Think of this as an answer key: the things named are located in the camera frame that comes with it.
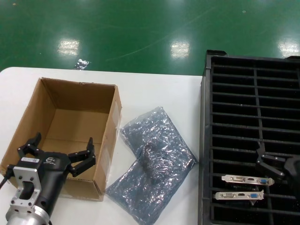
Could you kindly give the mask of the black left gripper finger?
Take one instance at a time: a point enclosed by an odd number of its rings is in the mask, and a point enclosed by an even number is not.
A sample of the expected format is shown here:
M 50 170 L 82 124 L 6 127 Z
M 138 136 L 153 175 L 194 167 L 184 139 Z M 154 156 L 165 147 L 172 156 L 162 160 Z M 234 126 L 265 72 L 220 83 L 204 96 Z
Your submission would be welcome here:
M 70 160 L 69 172 L 77 177 L 96 164 L 93 138 L 90 137 L 86 150 L 68 154 Z
M 44 154 L 44 151 L 41 150 L 38 145 L 41 141 L 41 133 L 37 132 L 37 134 L 33 137 L 27 140 L 27 142 L 18 148 L 18 154 L 20 158 L 26 157 L 27 154 L 30 154 L 34 156 L 35 158 L 41 156 Z

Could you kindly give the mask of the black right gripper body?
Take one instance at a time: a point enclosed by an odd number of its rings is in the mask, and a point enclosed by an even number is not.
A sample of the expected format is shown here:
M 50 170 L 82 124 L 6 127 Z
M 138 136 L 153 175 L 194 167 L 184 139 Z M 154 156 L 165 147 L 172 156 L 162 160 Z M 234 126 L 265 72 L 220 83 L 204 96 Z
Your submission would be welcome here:
M 300 185 L 300 158 L 290 157 L 284 164 L 286 180 L 293 186 Z

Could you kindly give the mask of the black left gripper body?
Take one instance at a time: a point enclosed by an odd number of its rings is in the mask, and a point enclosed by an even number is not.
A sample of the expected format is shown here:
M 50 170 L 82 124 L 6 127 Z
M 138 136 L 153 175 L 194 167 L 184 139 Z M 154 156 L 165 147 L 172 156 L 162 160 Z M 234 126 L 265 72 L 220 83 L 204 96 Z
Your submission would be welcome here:
M 64 153 L 45 152 L 42 156 L 44 172 L 37 206 L 45 211 L 53 211 L 69 174 L 71 162 Z

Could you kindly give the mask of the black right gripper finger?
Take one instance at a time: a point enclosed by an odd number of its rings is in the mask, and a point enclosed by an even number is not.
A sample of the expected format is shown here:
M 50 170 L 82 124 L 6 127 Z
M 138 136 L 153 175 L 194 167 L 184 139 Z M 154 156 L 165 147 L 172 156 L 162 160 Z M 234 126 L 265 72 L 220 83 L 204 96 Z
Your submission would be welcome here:
M 273 180 L 282 180 L 285 177 L 283 172 L 285 158 L 266 154 L 265 146 L 262 142 L 258 142 L 256 153 L 256 170 Z

